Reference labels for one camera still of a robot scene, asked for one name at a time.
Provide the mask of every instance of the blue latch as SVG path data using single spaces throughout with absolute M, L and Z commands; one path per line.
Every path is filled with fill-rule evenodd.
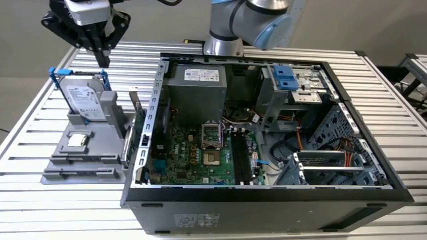
M 277 88 L 285 91 L 296 91 L 300 88 L 298 81 L 294 78 L 292 68 L 289 66 L 273 66 L 272 75 L 277 81 Z
M 70 75 L 73 75 L 73 70 L 67 70 L 67 69 L 58 69 L 57 70 L 57 76 L 70 76 Z
M 107 79 L 107 73 L 105 72 L 103 69 L 99 71 L 98 75 L 101 76 L 101 79 L 103 80 L 103 89 L 106 91 L 111 91 L 111 86 L 109 84 L 109 79 Z

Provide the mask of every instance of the label sticker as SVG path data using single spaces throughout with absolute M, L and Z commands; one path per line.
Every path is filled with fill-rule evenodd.
M 218 82 L 220 71 L 218 70 L 203 70 L 203 69 L 186 69 L 185 70 L 185 81 L 201 81 L 201 82 Z
M 218 214 L 174 214 L 177 228 L 216 228 L 218 222 Z
M 260 116 L 254 113 L 254 116 L 252 118 L 252 122 L 257 124 L 258 121 L 260 121 Z
M 105 120 L 103 111 L 94 90 L 87 86 L 67 86 L 66 90 L 79 115 L 90 121 Z

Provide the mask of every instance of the ram slot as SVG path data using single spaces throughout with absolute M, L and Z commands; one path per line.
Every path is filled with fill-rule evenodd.
M 252 171 L 248 157 L 246 139 L 244 133 L 232 133 L 230 148 L 236 184 L 242 182 L 245 185 L 249 185 L 249 182 L 252 181 Z

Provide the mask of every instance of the aluminum slotted table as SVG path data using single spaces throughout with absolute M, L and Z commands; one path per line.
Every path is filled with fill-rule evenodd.
M 130 87 L 143 106 L 150 99 L 162 53 L 201 54 L 198 44 L 122 42 L 110 54 L 110 87 L 125 111 L 133 106 Z M 345 239 L 427 238 L 427 124 L 370 60 L 353 51 L 246 47 L 253 58 L 328 62 L 353 105 L 414 199 L 412 206 L 349 234 L 193 235 L 174 239 Z M 58 68 L 98 72 L 94 57 L 70 49 Z M 7 239 L 155 239 L 146 236 L 131 212 L 119 208 L 122 184 L 41 185 L 65 130 L 67 106 L 47 80 L 0 147 L 0 235 Z

